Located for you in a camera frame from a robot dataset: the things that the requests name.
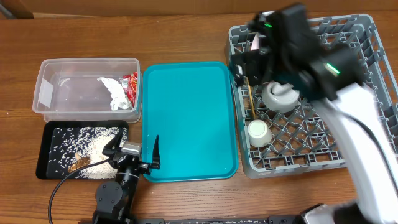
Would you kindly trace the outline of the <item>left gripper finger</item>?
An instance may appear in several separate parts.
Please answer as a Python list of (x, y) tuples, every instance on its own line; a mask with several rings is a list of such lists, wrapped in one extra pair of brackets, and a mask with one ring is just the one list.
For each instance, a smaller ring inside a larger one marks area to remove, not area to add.
[(160, 169), (159, 135), (156, 135), (154, 148), (152, 151), (152, 169)]
[(104, 146), (102, 154), (105, 156), (115, 156), (116, 153), (121, 150), (120, 144), (122, 138), (123, 130), (119, 129), (115, 137), (113, 137), (112, 140)]

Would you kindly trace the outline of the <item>wooden chopstick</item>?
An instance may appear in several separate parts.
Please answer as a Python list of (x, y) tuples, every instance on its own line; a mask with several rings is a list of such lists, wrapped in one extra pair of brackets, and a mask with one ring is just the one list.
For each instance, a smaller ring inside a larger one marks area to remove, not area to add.
[(250, 109), (251, 109), (252, 120), (255, 120), (255, 119), (257, 119), (257, 116), (256, 116), (256, 110), (255, 110), (255, 106), (254, 106), (253, 95), (252, 95), (252, 88), (249, 84), (248, 77), (246, 77), (246, 85), (247, 85), (247, 89), (248, 89), (249, 105), (250, 105)]

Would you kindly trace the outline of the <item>white round plate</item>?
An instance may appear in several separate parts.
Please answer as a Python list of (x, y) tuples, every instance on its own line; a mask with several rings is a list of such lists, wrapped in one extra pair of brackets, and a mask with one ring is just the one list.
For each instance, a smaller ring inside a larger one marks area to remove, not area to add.
[(252, 44), (251, 44), (251, 51), (259, 50), (261, 43), (265, 38), (266, 37), (264, 35), (262, 35), (260, 33), (256, 33), (254, 36), (254, 39), (252, 41)]

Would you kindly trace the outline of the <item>rice and food scraps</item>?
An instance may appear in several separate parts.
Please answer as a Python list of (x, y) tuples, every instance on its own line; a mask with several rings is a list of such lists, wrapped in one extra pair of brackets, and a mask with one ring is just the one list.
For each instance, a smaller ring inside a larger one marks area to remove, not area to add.
[(124, 143), (128, 138), (127, 128), (55, 128), (49, 149), (47, 178), (62, 179), (74, 170), (107, 159), (103, 148), (120, 131), (123, 132), (121, 143)]

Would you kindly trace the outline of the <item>grey bowl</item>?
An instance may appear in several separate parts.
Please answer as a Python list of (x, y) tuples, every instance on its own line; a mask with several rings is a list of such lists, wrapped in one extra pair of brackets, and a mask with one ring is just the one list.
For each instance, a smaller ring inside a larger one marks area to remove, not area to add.
[(269, 82), (262, 89), (261, 98), (270, 110), (286, 113), (298, 105), (300, 93), (294, 90), (291, 84), (281, 85), (278, 82)]

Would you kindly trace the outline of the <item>white napkin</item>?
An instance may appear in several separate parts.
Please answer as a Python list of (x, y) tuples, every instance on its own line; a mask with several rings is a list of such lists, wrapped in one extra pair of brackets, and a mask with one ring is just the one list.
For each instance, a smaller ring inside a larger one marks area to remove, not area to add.
[(132, 108), (132, 104), (127, 98), (122, 84), (113, 78), (99, 77), (97, 80), (102, 82), (111, 94), (110, 108), (112, 111), (116, 111), (118, 109), (127, 110)]

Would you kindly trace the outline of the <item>white cup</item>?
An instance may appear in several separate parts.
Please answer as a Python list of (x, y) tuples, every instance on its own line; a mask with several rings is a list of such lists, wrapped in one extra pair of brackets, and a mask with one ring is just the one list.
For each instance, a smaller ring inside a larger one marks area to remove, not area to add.
[(251, 121), (248, 125), (249, 143), (254, 147), (264, 147), (272, 140), (268, 125), (260, 119)]

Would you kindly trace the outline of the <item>red foil wrapper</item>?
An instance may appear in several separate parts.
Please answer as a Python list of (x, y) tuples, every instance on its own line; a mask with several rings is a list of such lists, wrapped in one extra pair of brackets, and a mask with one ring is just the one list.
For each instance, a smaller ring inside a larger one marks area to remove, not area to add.
[(122, 87), (124, 92), (131, 103), (131, 106), (135, 106), (136, 91), (137, 91), (137, 72), (133, 72), (128, 75), (124, 75), (122, 78)]

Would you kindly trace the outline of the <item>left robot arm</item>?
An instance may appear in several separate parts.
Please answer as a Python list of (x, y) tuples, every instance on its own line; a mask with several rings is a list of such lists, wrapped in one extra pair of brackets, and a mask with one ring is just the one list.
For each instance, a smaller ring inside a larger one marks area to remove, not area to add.
[(135, 223), (131, 205), (137, 184), (142, 174), (149, 175), (153, 169), (160, 169), (159, 138), (155, 139), (152, 161), (141, 161), (138, 143), (121, 142), (123, 132), (110, 140), (103, 148), (110, 166), (117, 170), (114, 180), (101, 184), (95, 194), (96, 210), (93, 223)]

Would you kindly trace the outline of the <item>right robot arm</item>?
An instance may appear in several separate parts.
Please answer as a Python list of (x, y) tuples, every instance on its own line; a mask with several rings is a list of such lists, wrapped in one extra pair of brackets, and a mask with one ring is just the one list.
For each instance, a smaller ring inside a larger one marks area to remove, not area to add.
[(248, 29), (255, 34), (251, 49), (230, 58), (237, 86), (262, 86), (264, 104), (279, 112), (305, 97), (330, 128), (356, 187), (356, 201), (316, 205), (297, 221), (396, 223), (397, 158), (349, 45), (322, 46), (300, 3), (260, 12)]

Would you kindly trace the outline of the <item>grey dishwasher rack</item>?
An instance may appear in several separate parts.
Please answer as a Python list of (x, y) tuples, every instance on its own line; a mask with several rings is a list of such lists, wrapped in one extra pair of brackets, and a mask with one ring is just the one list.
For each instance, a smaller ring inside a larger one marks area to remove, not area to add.
[[(397, 83), (373, 18), (367, 14), (352, 14), (313, 18), (309, 23), (323, 45), (332, 47), (346, 43), (357, 55), (366, 83), (374, 91), (389, 144), (396, 152)], [(275, 112), (263, 104), (259, 86), (252, 89), (256, 116), (268, 125), (272, 140), (265, 147), (250, 145), (248, 89), (246, 85), (237, 87), (234, 83), (232, 90), (243, 171), (247, 177), (258, 179), (345, 167), (345, 160), (327, 125), (305, 98), (300, 99), (292, 111)]]

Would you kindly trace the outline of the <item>black plastic tray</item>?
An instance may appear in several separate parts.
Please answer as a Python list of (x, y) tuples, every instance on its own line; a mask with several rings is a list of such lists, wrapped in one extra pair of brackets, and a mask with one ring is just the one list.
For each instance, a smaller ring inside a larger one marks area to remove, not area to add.
[(129, 137), (129, 125), (125, 121), (50, 121), (44, 127), (42, 142), (37, 161), (36, 176), (39, 179), (49, 179), (46, 170), (49, 160), (49, 149), (52, 134), (55, 128), (78, 128), (78, 127), (119, 127), (127, 128)]

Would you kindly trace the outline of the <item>clear plastic bin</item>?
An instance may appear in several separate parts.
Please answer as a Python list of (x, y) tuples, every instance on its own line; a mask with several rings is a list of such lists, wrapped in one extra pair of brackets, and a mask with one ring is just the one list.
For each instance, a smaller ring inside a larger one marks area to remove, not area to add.
[[(111, 92), (102, 78), (116, 80), (137, 73), (134, 104), (111, 109)], [(135, 58), (58, 58), (44, 60), (35, 84), (32, 110), (44, 121), (124, 120), (136, 123), (141, 117), (142, 75)]]

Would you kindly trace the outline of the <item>teal serving tray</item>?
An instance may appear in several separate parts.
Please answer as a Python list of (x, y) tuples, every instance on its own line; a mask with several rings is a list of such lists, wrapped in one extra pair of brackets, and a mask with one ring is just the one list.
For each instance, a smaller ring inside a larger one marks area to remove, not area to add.
[(233, 92), (221, 62), (152, 65), (143, 75), (142, 160), (159, 143), (150, 182), (228, 179), (238, 169)]

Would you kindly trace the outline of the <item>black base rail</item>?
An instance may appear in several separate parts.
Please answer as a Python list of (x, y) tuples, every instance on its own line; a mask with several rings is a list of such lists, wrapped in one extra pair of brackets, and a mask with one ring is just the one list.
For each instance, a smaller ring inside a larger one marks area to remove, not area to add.
[(163, 218), (141, 218), (138, 224), (305, 224), (300, 215), (271, 215), (265, 218), (213, 218), (164, 220)]

